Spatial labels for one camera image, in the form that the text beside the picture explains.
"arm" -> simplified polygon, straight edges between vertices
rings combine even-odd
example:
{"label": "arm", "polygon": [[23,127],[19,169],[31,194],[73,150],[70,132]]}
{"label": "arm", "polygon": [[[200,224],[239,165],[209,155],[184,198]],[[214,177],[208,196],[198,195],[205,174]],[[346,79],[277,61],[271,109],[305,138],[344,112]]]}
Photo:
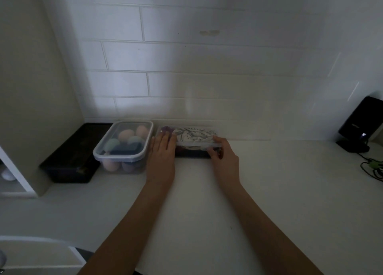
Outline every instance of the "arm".
{"label": "arm", "polygon": [[146,184],[117,227],[80,270],[79,275],[133,274],[175,176],[177,138],[152,138]]}
{"label": "arm", "polygon": [[267,274],[322,274],[304,253],[263,213],[239,182],[239,158],[226,139],[222,153],[208,152],[214,175],[230,201]]}

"hand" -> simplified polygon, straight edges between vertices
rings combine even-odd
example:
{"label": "hand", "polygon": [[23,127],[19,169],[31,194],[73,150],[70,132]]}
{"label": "hand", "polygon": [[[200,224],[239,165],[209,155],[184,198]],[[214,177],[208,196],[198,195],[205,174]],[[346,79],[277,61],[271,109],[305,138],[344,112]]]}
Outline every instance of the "hand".
{"label": "hand", "polygon": [[174,156],[177,136],[169,132],[152,137],[146,167],[146,184],[170,188],[174,181]]}
{"label": "hand", "polygon": [[226,139],[214,136],[214,141],[222,144],[222,152],[218,156],[217,152],[208,148],[208,153],[213,162],[214,176],[218,185],[224,192],[227,192],[241,185],[239,182],[239,158]]}

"forearm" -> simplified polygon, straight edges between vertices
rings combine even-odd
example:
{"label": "forearm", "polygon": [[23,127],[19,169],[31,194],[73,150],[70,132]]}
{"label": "forearm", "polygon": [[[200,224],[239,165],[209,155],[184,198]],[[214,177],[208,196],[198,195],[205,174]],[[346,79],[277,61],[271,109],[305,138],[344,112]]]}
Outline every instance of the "forearm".
{"label": "forearm", "polygon": [[136,201],[79,275],[133,274],[168,187],[146,184]]}
{"label": "forearm", "polygon": [[267,274],[322,274],[241,185],[225,193]]}

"clear plastic container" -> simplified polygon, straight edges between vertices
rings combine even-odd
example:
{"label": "clear plastic container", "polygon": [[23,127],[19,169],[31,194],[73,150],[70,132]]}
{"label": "clear plastic container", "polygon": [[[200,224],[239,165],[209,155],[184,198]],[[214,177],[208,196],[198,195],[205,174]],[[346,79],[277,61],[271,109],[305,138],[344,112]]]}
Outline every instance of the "clear plastic container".
{"label": "clear plastic container", "polygon": [[153,126],[151,121],[114,123],[93,150],[95,159],[109,172],[143,172]]}
{"label": "clear plastic container", "polygon": [[176,157],[210,158],[207,148],[217,152],[221,150],[221,144],[214,142],[213,136],[218,132],[213,127],[163,125],[158,128],[156,136],[161,131],[177,135]]}

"black tray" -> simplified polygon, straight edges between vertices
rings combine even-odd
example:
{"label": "black tray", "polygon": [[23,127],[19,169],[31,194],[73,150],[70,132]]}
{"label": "black tray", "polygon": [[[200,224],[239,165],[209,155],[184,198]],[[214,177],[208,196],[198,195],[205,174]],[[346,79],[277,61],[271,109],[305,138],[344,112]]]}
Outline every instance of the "black tray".
{"label": "black tray", "polygon": [[88,183],[100,162],[93,149],[109,130],[110,123],[85,123],[40,168],[55,183]]}

